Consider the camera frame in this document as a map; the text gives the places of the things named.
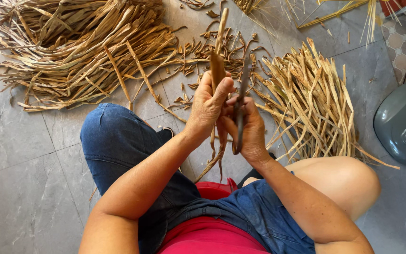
red object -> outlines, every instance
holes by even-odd
[[[250,234],[213,217],[197,217],[170,230],[158,254],[266,254]]]
[[[406,0],[396,0],[396,2],[399,3],[402,8],[406,6]],[[392,10],[394,10],[394,12],[397,12],[400,9],[393,0],[389,0],[388,3],[391,5],[391,8]],[[384,1],[380,1],[380,6],[382,7],[382,12],[385,14],[386,17],[391,14]]]
[[[236,182],[233,179],[227,178],[228,184],[215,182],[198,182],[195,185],[200,192],[202,198],[211,200],[228,197],[232,192],[237,190]]]

blue jeans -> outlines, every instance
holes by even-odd
[[[101,195],[118,177],[166,142],[132,111],[111,103],[100,104],[87,115],[81,141]],[[140,253],[155,253],[167,231],[200,216],[220,218],[246,231],[274,254],[315,253],[313,240],[265,180],[240,188],[227,198],[209,200],[202,198],[195,184],[179,171],[139,219]]]

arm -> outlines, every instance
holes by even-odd
[[[138,253],[139,217],[154,203],[187,156],[211,134],[226,96],[233,91],[233,79],[225,78],[211,96],[211,74],[205,73],[195,91],[192,113],[183,132],[111,185],[90,213],[80,253]]]
[[[230,99],[227,104],[233,105],[234,100]],[[223,114],[231,112],[232,107],[228,107]],[[363,233],[333,200],[290,174],[268,155],[264,146],[264,122],[253,99],[245,99],[245,112],[242,155],[264,176],[300,228],[314,240],[316,252],[373,253]],[[227,116],[222,116],[220,122],[236,142],[237,127],[234,122]]]

red shirt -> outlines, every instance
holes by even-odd
[[[158,254],[265,254],[250,234],[221,219],[197,217],[170,230]]]

knee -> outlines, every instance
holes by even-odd
[[[86,141],[106,139],[117,127],[126,126],[127,122],[135,120],[135,115],[129,109],[112,103],[100,104],[87,114],[82,124],[80,138],[84,145]]]
[[[340,169],[340,174],[349,188],[356,190],[358,195],[374,203],[381,192],[377,173],[358,159],[352,157],[339,157],[338,159],[342,160],[341,165],[345,165]]]

